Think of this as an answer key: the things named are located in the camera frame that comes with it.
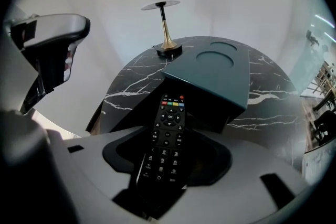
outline round table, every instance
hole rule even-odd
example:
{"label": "round table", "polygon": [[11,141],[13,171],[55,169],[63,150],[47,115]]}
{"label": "round table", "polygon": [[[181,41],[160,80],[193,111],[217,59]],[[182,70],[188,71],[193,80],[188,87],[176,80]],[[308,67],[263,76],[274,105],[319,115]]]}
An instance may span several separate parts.
{"label": "round table", "polygon": [[[212,42],[245,46],[250,59],[248,108],[230,122],[222,134],[264,146],[301,171],[307,125],[300,97],[283,70],[260,51],[225,38],[186,37],[176,39],[183,53]],[[159,57],[155,47],[130,61],[117,75],[101,109],[100,133],[108,133],[163,81],[161,70],[176,57]]]}

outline black slot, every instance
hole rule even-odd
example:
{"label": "black slot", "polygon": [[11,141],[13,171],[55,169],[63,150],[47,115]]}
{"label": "black slot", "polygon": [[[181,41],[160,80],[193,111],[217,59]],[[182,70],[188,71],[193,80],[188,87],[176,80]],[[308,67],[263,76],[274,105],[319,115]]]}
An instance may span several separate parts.
{"label": "black slot", "polygon": [[277,204],[278,209],[281,209],[294,199],[293,193],[276,174],[263,175],[260,179]]}
{"label": "black slot", "polygon": [[80,146],[80,145],[76,145],[76,146],[70,146],[70,147],[68,147],[68,151],[70,152],[70,153],[73,153],[73,152],[76,152],[76,151],[81,151],[81,150],[83,150],[84,148],[82,147],[82,146]]}

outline remote control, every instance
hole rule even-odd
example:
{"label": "remote control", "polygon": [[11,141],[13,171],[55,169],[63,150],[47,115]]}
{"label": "remote control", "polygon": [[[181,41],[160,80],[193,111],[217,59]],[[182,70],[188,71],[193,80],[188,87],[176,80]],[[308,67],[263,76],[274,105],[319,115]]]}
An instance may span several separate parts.
{"label": "remote control", "polygon": [[140,195],[152,202],[157,201],[158,195],[162,199],[167,195],[173,196],[186,185],[184,102],[183,95],[164,94],[161,97],[150,134],[151,145],[142,160],[136,181]]}

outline black lamp base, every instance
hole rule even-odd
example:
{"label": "black lamp base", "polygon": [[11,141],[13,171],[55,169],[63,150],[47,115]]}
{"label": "black lamp base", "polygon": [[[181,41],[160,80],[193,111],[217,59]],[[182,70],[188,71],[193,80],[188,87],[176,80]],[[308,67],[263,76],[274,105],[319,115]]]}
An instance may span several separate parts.
{"label": "black lamp base", "polygon": [[171,49],[162,49],[161,45],[156,48],[157,55],[159,56],[171,56],[171,55],[180,55],[182,53],[182,45],[177,44],[174,48]]}

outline navigation button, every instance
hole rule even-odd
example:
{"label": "navigation button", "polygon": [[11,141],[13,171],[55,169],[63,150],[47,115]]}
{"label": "navigation button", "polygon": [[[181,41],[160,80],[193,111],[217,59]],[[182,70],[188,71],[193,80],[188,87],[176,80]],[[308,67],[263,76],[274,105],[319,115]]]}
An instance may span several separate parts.
{"label": "navigation button", "polygon": [[174,109],[167,109],[167,111],[168,111],[169,113],[176,113],[176,110],[174,110]]}
{"label": "navigation button", "polygon": [[164,121],[166,119],[166,113],[162,113],[160,119],[161,121]]}
{"label": "navigation button", "polygon": [[181,120],[181,115],[178,113],[178,114],[176,114],[175,121],[176,121],[177,123],[179,123],[180,120]]}
{"label": "navigation button", "polygon": [[163,122],[163,124],[166,125],[166,126],[170,126],[170,127],[176,125],[175,122],[173,122],[173,121],[165,121],[165,122]]}
{"label": "navigation button", "polygon": [[169,114],[167,115],[167,120],[169,120],[169,121],[173,121],[173,120],[175,120],[175,115],[174,115],[173,113],[169,113]]}

